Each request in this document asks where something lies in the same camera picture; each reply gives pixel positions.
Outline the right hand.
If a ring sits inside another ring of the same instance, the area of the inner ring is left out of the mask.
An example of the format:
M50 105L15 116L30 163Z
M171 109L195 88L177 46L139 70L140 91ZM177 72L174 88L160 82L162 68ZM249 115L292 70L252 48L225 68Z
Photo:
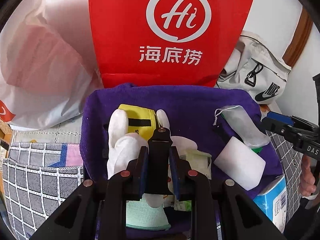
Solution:
M299 191L303 197L309 197L316 191L315 177L311 172L310 158L304 154L302 157Z

